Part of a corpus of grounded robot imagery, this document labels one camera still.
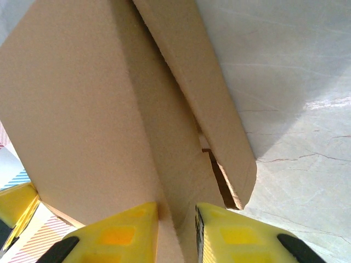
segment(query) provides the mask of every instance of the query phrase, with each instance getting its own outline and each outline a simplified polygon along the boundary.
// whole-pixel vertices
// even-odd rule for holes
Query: yellow plastic object
[[[157,205],[145,203],[68,234],[80,240],[63,263],[154,263],[157,232]]]
[[[298,262],[277,239],[292,233],[207,203],[199,203],[196,211],[199,262]]]
[[[39,195],[30,182],[0,191],[0,219],[13,229],[3,250],[23,232],[38,205]]]

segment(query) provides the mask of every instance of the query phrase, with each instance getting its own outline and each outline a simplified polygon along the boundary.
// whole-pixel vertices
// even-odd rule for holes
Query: brown cardboard
[[[48,207],[86,225],[158,201],[158,262],[196,261],[195,203],[223,200],[130,1],[35,1],[0,49],[0,78],[0,119]]]
[[[223,179],[243,209],[256,163],[194,0],[133,0],[203,131]]]

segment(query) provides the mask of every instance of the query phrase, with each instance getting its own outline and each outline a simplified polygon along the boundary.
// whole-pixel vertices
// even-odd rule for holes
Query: white floor
[[[0,44],[31,2],[0,0]],[[351,262],[351,1],[197,3],[257,157],[243,214]]]

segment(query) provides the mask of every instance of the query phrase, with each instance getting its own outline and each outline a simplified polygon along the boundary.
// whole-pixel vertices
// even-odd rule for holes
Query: white surface
[[[0,0],[0,43],[32,0]],[[243,212],[351,262],[351,1],[197,0],[258,158]]]

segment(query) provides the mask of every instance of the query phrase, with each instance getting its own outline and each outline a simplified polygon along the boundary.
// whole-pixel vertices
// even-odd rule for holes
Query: cardboard flap
[[[256,163],[195,1],[133,1],[243,209],[256,181]]]

